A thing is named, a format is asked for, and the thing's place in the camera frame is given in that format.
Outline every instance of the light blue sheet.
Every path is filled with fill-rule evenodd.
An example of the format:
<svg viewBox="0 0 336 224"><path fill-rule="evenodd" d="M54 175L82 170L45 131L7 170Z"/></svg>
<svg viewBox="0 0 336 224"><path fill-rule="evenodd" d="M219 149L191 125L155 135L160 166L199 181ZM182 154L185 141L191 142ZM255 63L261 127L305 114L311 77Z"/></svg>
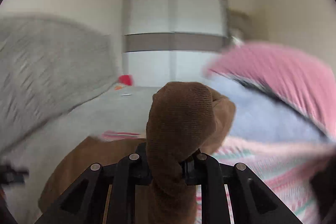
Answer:
<svg viewBox="0 0 336 224"><path fill-rule="evenodd" d="M236 105L231 136L263 143L331 142L313 123L278 99L222 75L214 75L207 85Z"/></svg>

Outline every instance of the gray headboard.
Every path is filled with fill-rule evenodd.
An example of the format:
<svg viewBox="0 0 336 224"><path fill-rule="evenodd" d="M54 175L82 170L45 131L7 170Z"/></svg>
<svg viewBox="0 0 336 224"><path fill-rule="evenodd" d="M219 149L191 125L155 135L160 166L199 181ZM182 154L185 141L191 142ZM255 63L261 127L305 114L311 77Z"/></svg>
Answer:
<svg viewBox="0 0 336 224"><path fill-rule="evenodd" d="M117 79L110 38L46 15L0 18L0 152Z"/></svg>

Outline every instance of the gray stripe panel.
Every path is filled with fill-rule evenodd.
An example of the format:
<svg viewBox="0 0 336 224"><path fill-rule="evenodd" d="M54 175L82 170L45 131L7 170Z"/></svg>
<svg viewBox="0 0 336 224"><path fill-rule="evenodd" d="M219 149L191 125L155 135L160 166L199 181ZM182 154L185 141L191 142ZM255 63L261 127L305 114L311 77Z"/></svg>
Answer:
<svg viewBox="0 0 336 224"><path fill-rule="evenodd" d="M229 40L225 37L191 33L144 33L125 36L126 52L210 51L218 52Z"/></svg>

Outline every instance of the red object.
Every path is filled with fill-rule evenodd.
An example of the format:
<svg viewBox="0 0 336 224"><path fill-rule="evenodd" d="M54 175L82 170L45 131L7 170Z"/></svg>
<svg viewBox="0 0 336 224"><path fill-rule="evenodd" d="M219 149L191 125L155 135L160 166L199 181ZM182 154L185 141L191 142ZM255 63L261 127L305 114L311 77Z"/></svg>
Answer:
<svg viewBox="0 0 336 224"><path fill-rule="evenodd" d="M119 83L124 85L133 85L133 78L132 75L122 75L118 78Z"/></svg>

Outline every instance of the brown clothing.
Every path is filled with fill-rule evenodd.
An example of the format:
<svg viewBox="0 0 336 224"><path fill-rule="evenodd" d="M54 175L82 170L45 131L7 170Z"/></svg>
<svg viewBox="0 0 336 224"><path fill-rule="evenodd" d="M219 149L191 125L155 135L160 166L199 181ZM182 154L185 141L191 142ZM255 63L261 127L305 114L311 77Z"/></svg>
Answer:
<svg viewBox="0 0 336 224"><path fill-rule="evenodd" d="M86 138L57 166L41 194L39 208L45 212L92 163L117 163L147 141L153 181L150 187L136 188L136 223L192 224L196 217L196 188L184 183L179 162L198 148L207 154L215 152L231 127L234 113L234 103L207 86L170 82L153 96L147 140L103 142Z"/></svg>

